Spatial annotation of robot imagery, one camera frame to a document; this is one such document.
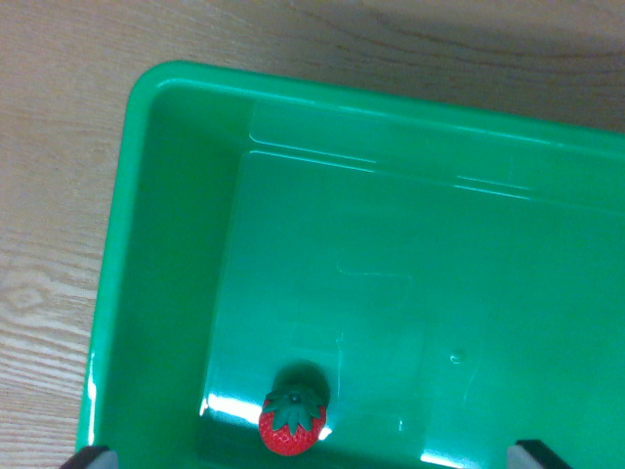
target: plastic container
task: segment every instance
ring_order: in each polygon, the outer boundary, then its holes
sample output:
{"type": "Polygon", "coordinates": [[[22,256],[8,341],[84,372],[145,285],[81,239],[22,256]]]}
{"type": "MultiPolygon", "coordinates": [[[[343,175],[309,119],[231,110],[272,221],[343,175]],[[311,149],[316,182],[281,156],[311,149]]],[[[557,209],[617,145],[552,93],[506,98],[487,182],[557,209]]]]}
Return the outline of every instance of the plastic container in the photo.
{"type": "Polygon", "coordinates": [[[126,113],[77,445],[123,468],[625,460],[625,138],[164,64],[126,113]],[[267,451],[316,363],[323,441],[267,451]]]}

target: green calyx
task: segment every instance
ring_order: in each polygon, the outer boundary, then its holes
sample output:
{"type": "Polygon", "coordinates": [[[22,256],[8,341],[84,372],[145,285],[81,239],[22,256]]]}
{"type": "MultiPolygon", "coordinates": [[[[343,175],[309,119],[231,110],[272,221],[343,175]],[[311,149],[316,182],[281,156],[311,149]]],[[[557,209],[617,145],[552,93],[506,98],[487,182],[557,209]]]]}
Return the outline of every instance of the green calyx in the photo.
{"type": "Polygon", "coordinates": [[[309,432],[313,427],[313,418],[321,418],[319,407],[323,401],[310,388],[297,384],[274,389],[265,398],[270,401],[263,413],[275,412],[271,428],[274,432],[284,425],[289,426],[289,433],[295,435],[298,425],[309,432]]]}

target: wood grain surface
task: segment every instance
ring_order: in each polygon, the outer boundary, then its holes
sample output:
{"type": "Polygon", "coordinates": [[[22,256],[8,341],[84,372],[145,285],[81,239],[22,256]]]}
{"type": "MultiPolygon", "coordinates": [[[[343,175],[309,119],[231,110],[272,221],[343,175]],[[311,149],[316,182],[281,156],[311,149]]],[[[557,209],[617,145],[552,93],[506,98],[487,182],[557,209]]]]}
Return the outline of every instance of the wood grain surface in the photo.
{"type": "Polygon", "coordinates": [[[124,106],[219,64],[625,131],[620,0],[0,3],[0,468],[73,452],[124,106]]]}

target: red strawberry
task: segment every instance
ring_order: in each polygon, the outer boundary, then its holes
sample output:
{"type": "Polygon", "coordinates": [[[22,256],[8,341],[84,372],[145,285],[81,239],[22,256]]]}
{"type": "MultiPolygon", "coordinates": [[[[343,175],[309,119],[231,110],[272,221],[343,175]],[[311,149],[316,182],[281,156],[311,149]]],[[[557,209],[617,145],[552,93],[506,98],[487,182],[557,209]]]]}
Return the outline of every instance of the red strawberry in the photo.
{"type": "Polygon", "coordinates": [[[323,401],[309,388],[290,385],[267,394],[258,427],[268,449],[295,456],[317,442],[325,420],[323,401]]]}

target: strawberry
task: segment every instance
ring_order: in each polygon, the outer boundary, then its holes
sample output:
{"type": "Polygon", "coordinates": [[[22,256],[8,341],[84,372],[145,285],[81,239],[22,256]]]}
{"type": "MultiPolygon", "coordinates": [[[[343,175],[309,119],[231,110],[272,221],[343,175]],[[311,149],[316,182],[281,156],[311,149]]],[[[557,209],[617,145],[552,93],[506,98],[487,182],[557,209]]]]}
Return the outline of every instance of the strawberry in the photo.
{"type": "Polygon", "coordinates": [[[267,394],[258,427],[268,449],[295,456],[317,442],[325,420],[323,401],[311,389],[289,385],[267,394]]]}

